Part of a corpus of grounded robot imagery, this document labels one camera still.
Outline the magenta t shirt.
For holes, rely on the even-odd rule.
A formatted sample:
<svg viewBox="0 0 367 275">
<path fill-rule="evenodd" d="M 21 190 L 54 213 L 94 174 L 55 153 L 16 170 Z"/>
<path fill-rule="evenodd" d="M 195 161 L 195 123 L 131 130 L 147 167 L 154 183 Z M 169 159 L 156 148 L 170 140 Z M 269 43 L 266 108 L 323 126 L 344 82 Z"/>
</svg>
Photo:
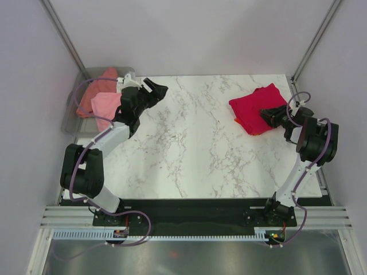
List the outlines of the magenta t shirt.
<svg viewBox="0 0 367 275">
<path fill-rule="evenodd" d="M 286 101 L 274 84 L 256 88 L 250 95 L 229 100 L 235 118 L 257 126 L 260 135 L 272 128 L 261 118 L 260 110 L 286 105 Z"/>
</svg>

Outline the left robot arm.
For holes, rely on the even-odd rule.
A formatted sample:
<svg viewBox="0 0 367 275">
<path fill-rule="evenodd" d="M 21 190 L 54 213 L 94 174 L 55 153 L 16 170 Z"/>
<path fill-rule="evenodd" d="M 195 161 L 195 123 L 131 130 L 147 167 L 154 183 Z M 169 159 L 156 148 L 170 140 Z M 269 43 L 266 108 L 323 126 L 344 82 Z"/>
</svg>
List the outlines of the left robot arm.
<svg viewBox="0 0 367 275">
<path fill-rule="evenodd" d="M 109 108 L 112 115 L 92 114 L 106 121 L 107 126 L 86 145 L 72 143 L 66 147 L 60 185 L 72 201 L 83 201 L 95 208 L 94 226 L 119 226 L 130 215 L 147 217 L 141 211 L 126 209 L 123 199 L 105 186 L 104 158 L 133 137 L 142 113 L 162 101 L 168 90 L 149 78 L 138 83 L 125 75 L 122 91 L 117 93 L 118 102 Z"/>
</svg>

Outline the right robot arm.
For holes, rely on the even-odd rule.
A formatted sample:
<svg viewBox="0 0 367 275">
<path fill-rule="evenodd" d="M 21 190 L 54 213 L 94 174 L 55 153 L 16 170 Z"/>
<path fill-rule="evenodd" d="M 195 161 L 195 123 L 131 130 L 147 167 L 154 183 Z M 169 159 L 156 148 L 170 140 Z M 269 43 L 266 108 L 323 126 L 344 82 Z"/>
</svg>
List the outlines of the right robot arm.
<svg viewBox="0 0 367 275">
<path fill-rule="evenodd" d="M 290 109 L 288 105 L 262 109 L 261 118 L 272 128 L 283 127 L 284 138 L 296 145 L 296 161 L 283 185 L 267 199 L 260 218 L 270 226 L 295 226 L 294 208 L 300 191 L 337 152 L 339 125 L 318 120 L 306 107 Z"/>
</svg>

